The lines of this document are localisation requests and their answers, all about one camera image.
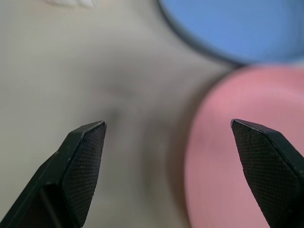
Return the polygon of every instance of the white object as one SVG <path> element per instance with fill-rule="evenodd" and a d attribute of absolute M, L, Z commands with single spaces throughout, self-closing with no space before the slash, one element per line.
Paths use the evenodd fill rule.
<path fill-rule="evenodd" d="M 94 6 L 94 0 L 45 0 L 50 4 L 62 5 L 62 6 L 84 6 L 91 8 Z"/>

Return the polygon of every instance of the blue plate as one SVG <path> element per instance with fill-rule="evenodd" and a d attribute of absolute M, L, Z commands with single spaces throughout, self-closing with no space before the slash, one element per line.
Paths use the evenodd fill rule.
<path fill-rule="evenodd" d="M 188 43 L 244 63 L 304 60 L 304 0 L 159 0 Z"/>

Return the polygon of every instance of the blue object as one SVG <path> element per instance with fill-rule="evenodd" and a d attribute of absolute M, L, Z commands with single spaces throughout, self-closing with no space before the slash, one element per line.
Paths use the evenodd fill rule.
<path fill-rule="evenodd" d="M 188 43 L 231 61 L 304 60 L 304 0 L 159 0 Z"/>

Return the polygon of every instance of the pink cup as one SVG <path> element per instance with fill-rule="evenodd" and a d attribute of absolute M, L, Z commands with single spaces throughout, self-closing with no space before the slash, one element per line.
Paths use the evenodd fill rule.
<path fill-rule="evenodd" d="M 280 131 L 304 155 L 304 71 L 250 67 L 213 88 L 192 123 L 185 188 L 193 228 L 268 228 L 246 182 L 233 118 Z"/>

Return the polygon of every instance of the table surface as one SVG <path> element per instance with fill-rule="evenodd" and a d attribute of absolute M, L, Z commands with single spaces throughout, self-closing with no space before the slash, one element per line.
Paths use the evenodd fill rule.
<path fill-rule="evenodd" d="M 99 0 L 94 9 L 4 0 L 0 28 L 0 218 L 68 132 L 105 120 L 84 227 L 188 227 L 190 116 L 234 66 L 181 41 L 154 0 Z"/>

